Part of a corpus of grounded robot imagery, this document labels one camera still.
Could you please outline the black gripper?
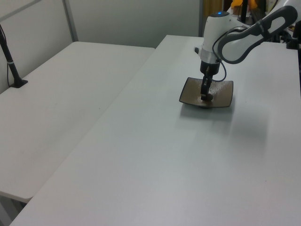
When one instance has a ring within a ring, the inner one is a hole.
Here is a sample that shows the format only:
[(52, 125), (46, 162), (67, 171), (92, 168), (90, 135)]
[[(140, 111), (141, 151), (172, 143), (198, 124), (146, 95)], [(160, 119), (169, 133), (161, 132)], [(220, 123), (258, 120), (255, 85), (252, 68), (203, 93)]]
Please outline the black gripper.
[(205, 61), (201, 61), (200, 71), (205, 74), (206, 72), (209, 75), (203, 77), (202, 84), (201, 84), (201, 99), (207, 100), (208, 88), (211, 86), (212, 83), (212, 76), (216, 75), (219, 72), (220, 63), (207, 63)]

